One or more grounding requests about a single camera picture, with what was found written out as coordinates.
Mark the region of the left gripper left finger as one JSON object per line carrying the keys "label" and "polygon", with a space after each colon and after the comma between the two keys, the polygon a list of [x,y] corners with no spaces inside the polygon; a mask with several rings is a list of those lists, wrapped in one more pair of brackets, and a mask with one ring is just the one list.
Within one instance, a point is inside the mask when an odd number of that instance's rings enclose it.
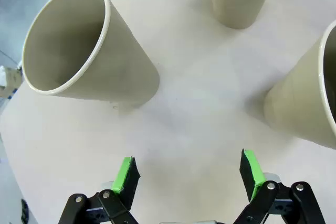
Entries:
{"label": "left gripper left finger", "polygon": [[110,189],[103,189],[92,197],[71,195],[59,223],[137,223],[130,213],[140,178],[133,156],[125,157]]}

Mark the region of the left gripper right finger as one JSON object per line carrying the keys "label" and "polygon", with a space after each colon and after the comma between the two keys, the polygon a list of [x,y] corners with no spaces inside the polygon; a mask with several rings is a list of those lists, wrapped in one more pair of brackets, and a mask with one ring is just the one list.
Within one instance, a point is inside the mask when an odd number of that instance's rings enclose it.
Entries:
{"label": "left gripper right finger", "polygon": [[239,171],[249,204],[234,223],[265,223],[279,215],[284,223],[325,223],[311,186],[304,181],[285,186],[278,175],[264,173],[252,150],[241,151]]}

